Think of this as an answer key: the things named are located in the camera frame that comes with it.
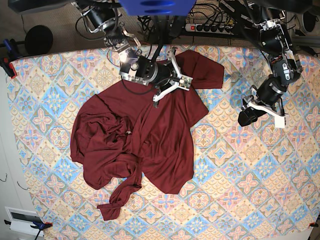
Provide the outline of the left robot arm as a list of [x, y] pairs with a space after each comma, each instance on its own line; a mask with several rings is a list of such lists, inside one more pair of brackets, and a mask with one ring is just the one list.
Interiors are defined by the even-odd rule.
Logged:
[[277, 128], [285, 128], [286, 113], [282, 96], [290, 84], [296, 82], [303, 72], [297, 51], [292, 44], [288, 29], [282, 22], [285, 13], [257, 3], [244, 2], [244, 6], [259, 28], [260, 43], [252, 43], [266, 53], [266, 61], [272, 71], [271, 75], [259, 86], [252, 85], [250, 94], [242, 99], [238, 123], [245, 127], [255, 123], [259, 117], [273, 116]]

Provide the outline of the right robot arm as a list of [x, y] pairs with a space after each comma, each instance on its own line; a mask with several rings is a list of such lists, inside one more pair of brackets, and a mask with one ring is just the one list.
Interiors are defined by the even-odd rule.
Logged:
[[151, 17], [158, 46], [152, 58], [148, 58], [143, 55], [138, 38], [127, 32], [124, 22], [120, 21], [120, 3], [76, 0], [72, 5], [79, 10], [85, 28], [92, 34], [103, 32], [101, 39], [104, 45], [118, 54], [122, 82], [151, 85], [152, 89], [157, 90], [152, 98], [155, 107], [161, 99], [177, 89], [189, 91], [193, 78], [182, 73], [175, 57], [175, 48], [168, 50], [164, 63], [157, 63], [164, 42], [172, 36], [169, 15]]

